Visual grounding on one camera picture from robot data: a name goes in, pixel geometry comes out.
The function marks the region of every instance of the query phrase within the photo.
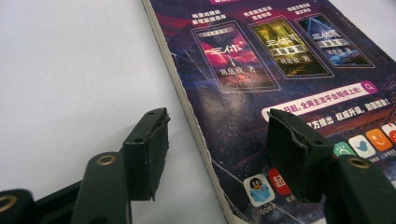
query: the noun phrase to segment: green app icon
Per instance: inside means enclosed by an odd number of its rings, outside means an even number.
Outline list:
[[[356,155],[352,148],[345,142],[339,142],[334,145],[334,150],[332,151],[335,156],[340,157],[341,155]]]

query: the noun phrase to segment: app icon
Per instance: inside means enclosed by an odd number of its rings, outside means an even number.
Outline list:
[[[372,129],[366,133],[366,136],[379,151],[385,151],[392,147],[392,143],[379,129]]]
[[[291,193],[289,186],[276,168],[272,168],[268,172],[268,177],[279,194],[286,195]]]
[[[332,153],[334,153],[334,155],[337,157],[341,155],[356,155],[352,148],[350,148],[350,146],[345,142],[339,142],[335,144]]]
[[[244,187],[250,202],[256,207],[269,203],[275,198],[274,191],[264,175],[254,175],[246,178]]]
[[[382,126],[382,131],[389,136],[390,140],[393,143],[396,143],[396,125],[389,123],[384,126]]]
[[[375,154],[374,148],[363,135],[349,138],[348,142],[356,153],[363,158],[369,158]]]

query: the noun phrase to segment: book cover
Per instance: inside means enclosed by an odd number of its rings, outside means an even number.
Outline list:
[[[329,1],[143,2],[230,223],[323,220],[267,156],[271,108],[396,183],[396,63]]]

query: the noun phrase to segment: magnifying glass icon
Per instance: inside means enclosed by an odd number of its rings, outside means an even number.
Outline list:
[[[372,87],[372,86],[371,86],[370,84],[368,84],[368,83],[364,84],[364,87],[365,87],[366,89],[368,89],[368,90],[375,90],[375,88]]]
[[[364,88],[365,91],[367,91],[369,93],[378,92],[378,89],[376,88],[376,86],[370,81],[361,82],[361,86]]]

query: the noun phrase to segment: black plastic part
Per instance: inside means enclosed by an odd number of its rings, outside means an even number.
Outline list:
[[[81,182],[71,223],[127,224],[131,220],[123,157],[118,152],[93,157]]]
[[[333,175],[350,223],[396,223],[396,189],[376,164],[357,156],[341,156]]]
[[[268,155],[301,202],[320,201],[333,143],[291,113],[271,109]]]
[[[169,148],[166,108],[151,110],[136,124],[123,143],[131,201],[155,200],[155,192],[165,165]]]
[[[326,199],[324,204],[324,216],[327,224],[351,224],[347,207],[343,201],[334,202]]]
[[[95,175],[87,175],[88,180],[84,178],[84,182],[86,182],[84,186],[86,187],[81,188],[81,181],[79,181],[35,203],[33,202],[31,193],[27,190],[14,189],[0,192],[0,223],[68,224],[71,222],[71,218],[76,211],[75,206],[78,207],[78,211],[82,211],[84,207],[87,211],[90,210],[88,214],[84,213],[85,215],[83,215],[81,212],[78,212],[76,216],[83,217],[89,215],[93,217],[93,214],[98,214],[98,211],[88,209],[87,197],[93,199],[90,207],[97,208],[97,204],[104,202],[102,196],[108,194],[106,191],[114,192],[114,189],[102,189],[103,191],[96,189],[96,191],[91,191],[91,187],[96,185],[102,187],[105,182],[106,186],[111,187],[116,181],[116,179],[113,178],[117,178],[117,181],[125,182],[123,186],[126,188],[126,193],[124,198],[113,197],[111,202],[121,202],[123,204],[126,200],[128,207],[122,207],[121,210],[126,211],[128,213],[127,217],[131,220],[129,201],[155,199],[155,192],[160,184],[160,178],[165,164],[165,156],[169,148],[167,126],[169,120],[166,108],[158,108],[146,113],[125,140],[120,152],[117,153],[117,158],[120,158],[117,159],[117,161],[123,161],[122,171],[115,170],[114,174],[105,174],[110,176],[110,178],[101,179],[100,176],[95,177]],[[120,188],[121,187],[117,187],[117,191],[120,191],[120,194],[123,195],[123,189]],[[83,196],[78,196],[80,189],[83,190],[80,193]],[[17,195],[19,199],[17,203],[14,203],[13,207],[8,208],[9,198],[3,197],[11,193]],[[2,211],[1,209],[5,207],[7,207],[7,211]],[[95,217],[91,222],[81,223],[121,223],[118,221],[108,222],[109,218],[110,217]],[[76,219],[75,223],[79,223],[80,221],[80,219]]]
[[[0,223],[36,224],[32,194],[25,189],[0,192]]]
[[[72,217],[81,181],[35,202],[40,224],[68,224]]]

